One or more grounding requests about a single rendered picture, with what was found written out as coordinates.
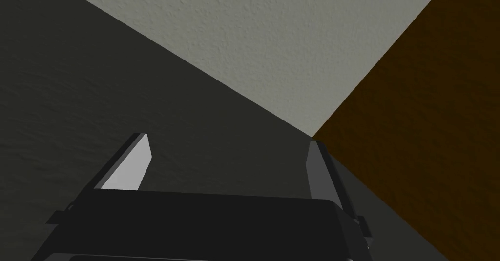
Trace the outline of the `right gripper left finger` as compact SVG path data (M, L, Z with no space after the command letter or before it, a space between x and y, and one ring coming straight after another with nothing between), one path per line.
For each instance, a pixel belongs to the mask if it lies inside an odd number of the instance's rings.
M134 133L96 176L94 189L138 190L152 159L146 133Z

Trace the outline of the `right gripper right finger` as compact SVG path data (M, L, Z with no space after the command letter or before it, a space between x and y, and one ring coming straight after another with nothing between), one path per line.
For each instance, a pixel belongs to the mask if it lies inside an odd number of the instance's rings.
M306 170L312 199L332 201L350 218L357 219L351 198L325 143L310 142Z

